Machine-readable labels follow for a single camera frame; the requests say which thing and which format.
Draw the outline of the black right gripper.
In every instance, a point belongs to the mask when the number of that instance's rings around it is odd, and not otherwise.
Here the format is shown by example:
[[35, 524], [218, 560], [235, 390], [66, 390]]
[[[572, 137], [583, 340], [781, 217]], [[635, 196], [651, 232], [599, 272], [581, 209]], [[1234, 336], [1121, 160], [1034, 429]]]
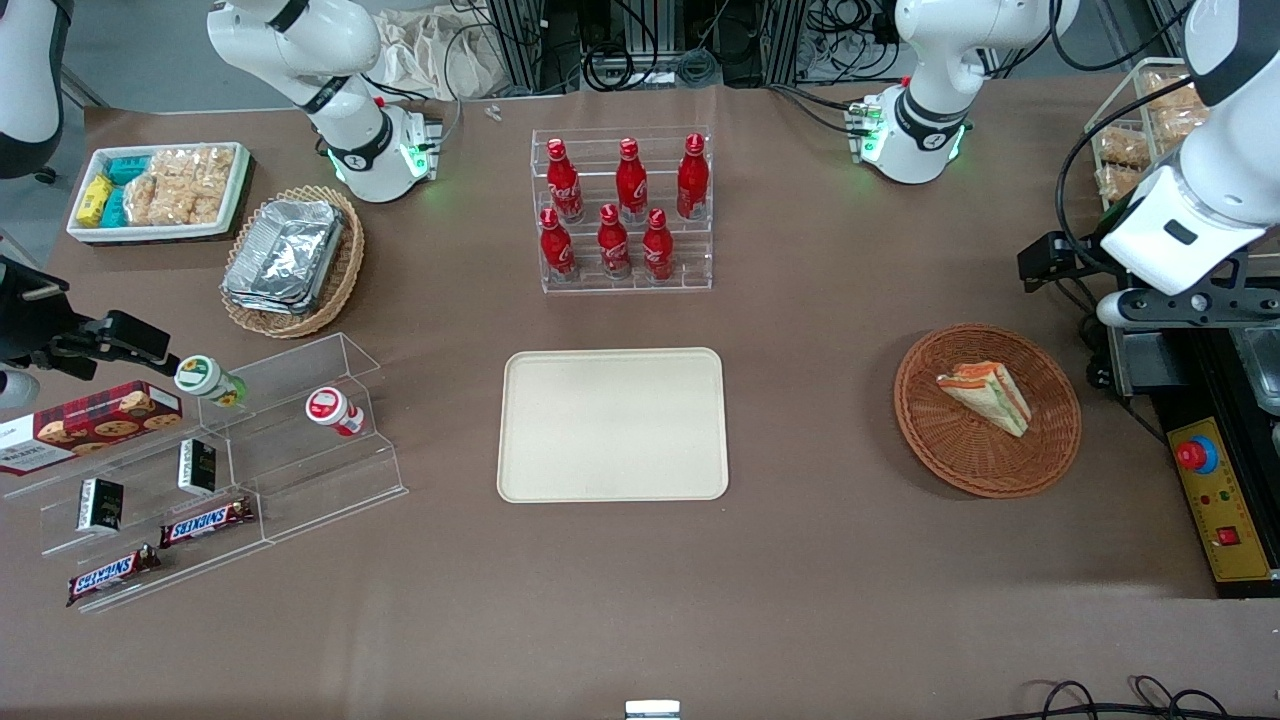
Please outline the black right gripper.
[[68, 284], [23, 263], [3, 259], [1, 359], [26, 370], [60, 372], [81, 380], [95, 378], [100, 363], [129, 363], [174, 377], [180, 359], [172, 337], [120, 310], [108, 313], [108, 338], [77, 313]]

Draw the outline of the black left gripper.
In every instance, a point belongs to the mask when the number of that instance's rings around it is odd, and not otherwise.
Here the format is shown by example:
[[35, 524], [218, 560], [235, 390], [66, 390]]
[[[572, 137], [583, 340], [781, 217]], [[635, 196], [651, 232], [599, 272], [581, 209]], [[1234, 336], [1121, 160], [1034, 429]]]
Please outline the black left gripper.
[[[1018, 254], [1018, 274], [1025, 293], [1078, 278], [1089, 265], [1088, 243], [1065, 232], [1039, 237], [1039, 252]], [[1254, 256], [1233, 252], [1210, 274], [1180, 293], [1164, 293], [1128, 272], [1117, 290], [1105, 295], [1094, 315], [1120, 329], [1222, 329], [1276, 325], [1279, 275], [1275, 252]]]

